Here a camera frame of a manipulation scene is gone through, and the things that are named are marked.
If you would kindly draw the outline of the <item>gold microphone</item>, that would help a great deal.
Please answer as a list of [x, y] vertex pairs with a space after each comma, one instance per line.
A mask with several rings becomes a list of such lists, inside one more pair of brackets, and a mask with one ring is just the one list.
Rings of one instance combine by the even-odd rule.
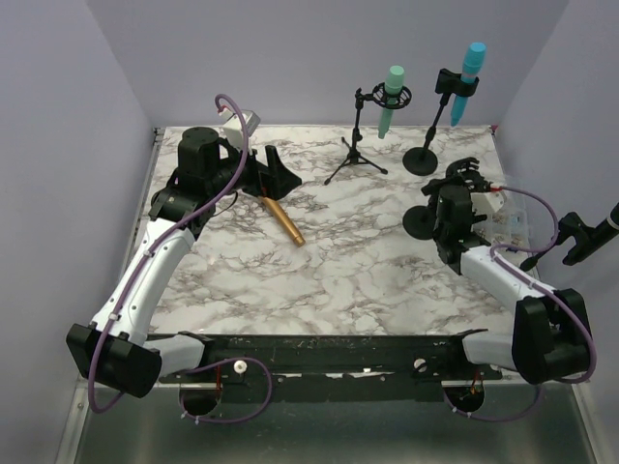
[[280, 224], [293, 244], [296, 247], [302, 247], [306, 243], [305, 238], [280, 203], [275, 199], [265, 196], [260, 196], [259, 199], [267, 211]]

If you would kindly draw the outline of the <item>black round-base shock-mount stand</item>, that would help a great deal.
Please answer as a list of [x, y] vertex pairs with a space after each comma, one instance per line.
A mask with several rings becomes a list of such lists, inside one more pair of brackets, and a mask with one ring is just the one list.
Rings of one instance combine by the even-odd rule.
[[480, 161], [473, 157], [458, 159], [446, 169], [442, 179], [431, 179], [421, 192], [428, 196], [426, 206], [417, 205], [406, 211], [402, 219], [404, 230], [418, 240], [430, 240], [436, 221], [439, 190], [445, 186], [466, 187], [471, 193], [488, 193], [491, 182], [480, 172]]

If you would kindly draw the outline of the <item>mint green microphone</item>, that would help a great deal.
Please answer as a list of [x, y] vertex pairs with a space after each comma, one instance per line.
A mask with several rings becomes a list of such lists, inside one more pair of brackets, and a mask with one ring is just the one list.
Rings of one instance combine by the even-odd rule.
[[405, 70], [400, 65], [393, 65], [389, 69], [389, 74], [384, 81], [384, 98], [386, 106], [382, 109], [378, 124], [378, 138], [384, 139], [391, 125], [393, 112], [389, 105], [398, 102], [398, 95], [404, 84]]

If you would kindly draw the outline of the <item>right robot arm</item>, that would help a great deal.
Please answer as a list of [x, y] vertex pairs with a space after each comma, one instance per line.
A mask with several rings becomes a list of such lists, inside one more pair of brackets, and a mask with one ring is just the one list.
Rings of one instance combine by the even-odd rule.
[[597, 353], [583, 298], [559, 291], [504, 260], [473, 232], [471, 192], [462, 186], [438, 193], [433, 240], [441, 260], [460, 276], [478, 283], [513, 316], [509, 334], [488, 331], [465, 335], [445, 355], [447, 371], [469, 377], [480, 364], [517, 372], [531, 385], [548, 381], [580, 383], [597, 367]]

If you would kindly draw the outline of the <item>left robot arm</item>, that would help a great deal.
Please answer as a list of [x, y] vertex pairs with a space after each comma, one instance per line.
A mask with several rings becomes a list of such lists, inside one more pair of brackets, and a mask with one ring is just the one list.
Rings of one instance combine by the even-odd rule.
[[185, 130], [177, 166], [151, 199], [142, 242], [118, 286], [86, 325], [74, 324], [66, 343], [80, 375], [118, 392], [145, 396], [161, 377], [182, 370], [195, 382], [215, 367], [194, 335], [176, 337], [176, 347], [147, 344], [148, 331], [163, 290], [189, 253], [220, 198], [238, 190], [281, 200], [302, 184], [281, 161], [273, 145], [260, 162], [255, 150], [242, 153], [216, 130]]

